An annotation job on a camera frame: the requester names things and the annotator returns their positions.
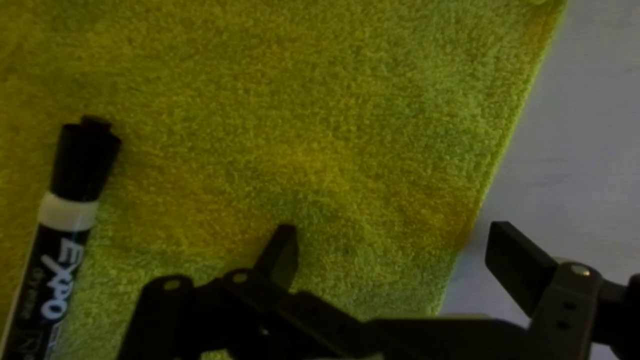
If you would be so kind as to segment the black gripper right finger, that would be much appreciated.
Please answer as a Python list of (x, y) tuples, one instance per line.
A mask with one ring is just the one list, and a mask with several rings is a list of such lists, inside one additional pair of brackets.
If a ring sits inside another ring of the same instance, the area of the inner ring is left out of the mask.
[(606, 280), (576, 260), (555, 260), (510, 221), (492, 221), (484, 264), (530, 317), (521, 360), (587, 360), (592, 343), (640, 360), (640, 273)]

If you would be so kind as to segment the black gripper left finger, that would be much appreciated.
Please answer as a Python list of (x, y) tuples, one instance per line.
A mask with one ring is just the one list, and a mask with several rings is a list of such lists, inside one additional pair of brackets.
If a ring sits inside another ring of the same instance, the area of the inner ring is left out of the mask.
[(371, 358), (367, 327), (309, 291), (289, 291), (298, 236), (280, 223), (251, 267), (195, 285), (174, 273), (149, 280), (136, 301), (118, 360)]

